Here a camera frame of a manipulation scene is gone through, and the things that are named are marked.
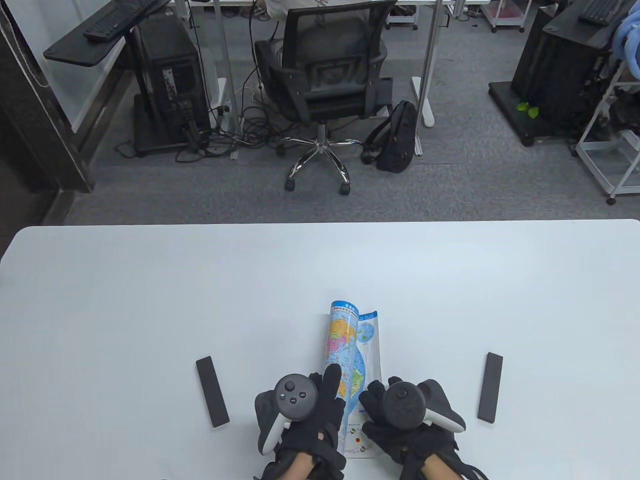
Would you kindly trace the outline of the person's left hand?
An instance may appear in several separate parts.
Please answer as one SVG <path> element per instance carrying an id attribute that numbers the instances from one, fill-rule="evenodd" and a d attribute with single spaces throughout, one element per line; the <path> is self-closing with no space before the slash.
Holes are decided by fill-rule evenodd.
<path id="1" fill-rule="evenodd" d="M 343 469 L 346 460 L 338 451 L 346 406 L 338 396 L 341 380 L 341 366 L 331 364 L 322 374 L 284 375 L 273 389 L 259 393 L 254 400 L 258 452 L 263 457 L 304 453 Z"/>

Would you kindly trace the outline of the person's right hand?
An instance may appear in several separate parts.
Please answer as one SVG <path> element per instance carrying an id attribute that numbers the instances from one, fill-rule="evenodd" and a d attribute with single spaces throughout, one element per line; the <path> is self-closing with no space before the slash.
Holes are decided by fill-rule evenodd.
<path id="1" fill-rule="evenodd" d="M 362 426 L 363 434 L 396 464 L 404 466 L 407 461 L 426 461 L 435 455 L 452 470 L 458 470 L 461 460 L 454 434 L 425 423 L 407 430 L 391 425 L 383 409 L 386 391 L 381 381 L 373 381 L 359 394 L 359 402 L 369 416 Z"/>

